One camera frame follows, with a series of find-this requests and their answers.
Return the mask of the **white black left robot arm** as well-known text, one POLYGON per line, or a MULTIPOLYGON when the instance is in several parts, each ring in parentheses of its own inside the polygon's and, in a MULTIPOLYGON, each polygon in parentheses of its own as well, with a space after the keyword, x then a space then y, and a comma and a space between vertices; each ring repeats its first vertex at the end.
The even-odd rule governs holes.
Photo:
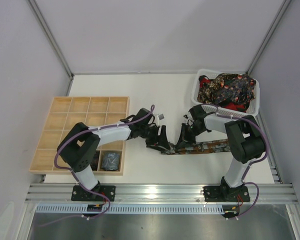
POLYGON ((54 165, 71 172, 79 186, 88 193, 100 192, 100 181, 94 175, 91 163, 99 146, 135 138, 145 139, 147 148, 159 152, 170 151, 166 127, 158 126, 150 110, 141 108, 136 115, 130 115, 116 123, 103 126, 87 126, 78 122, 57 147, 54 165))

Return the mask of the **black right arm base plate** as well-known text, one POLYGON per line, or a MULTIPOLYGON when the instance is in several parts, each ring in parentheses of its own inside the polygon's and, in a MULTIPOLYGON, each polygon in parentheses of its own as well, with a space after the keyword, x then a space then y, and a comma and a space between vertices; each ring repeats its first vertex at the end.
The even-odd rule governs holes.
POLYGON ((245 185, 239 187, 227 187, 225 185, 208 185, 203 188, 203 195, 206 202, 250 202, 248 188, 245 185))

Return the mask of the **orange grey patterned tie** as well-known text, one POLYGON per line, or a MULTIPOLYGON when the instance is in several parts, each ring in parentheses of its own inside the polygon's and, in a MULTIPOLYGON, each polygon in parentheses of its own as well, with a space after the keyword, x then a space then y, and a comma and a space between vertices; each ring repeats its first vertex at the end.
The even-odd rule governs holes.
POLYGON ((177 148, 175 144, 170 143, 170 150, 164 150, 161 155, 202 155, 213 153, 228 153, 230 152, 228 139, 202 141, 190 146, 177 148))

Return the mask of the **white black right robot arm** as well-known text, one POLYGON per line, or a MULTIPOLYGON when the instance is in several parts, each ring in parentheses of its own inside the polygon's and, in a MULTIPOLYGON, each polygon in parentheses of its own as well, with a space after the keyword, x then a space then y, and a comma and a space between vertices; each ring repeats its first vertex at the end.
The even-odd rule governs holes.
POLYGON ((234 190, 244 185, 251 166, 265 160, 269 142, 252 115, 226 116, 216 112, 195 113, 192 124, 183 123, 176 147, 194 145, 196 137, 204 132, 217 131, 227 135, 232 154, 230 167, 221 180, 221 186, 234 190))

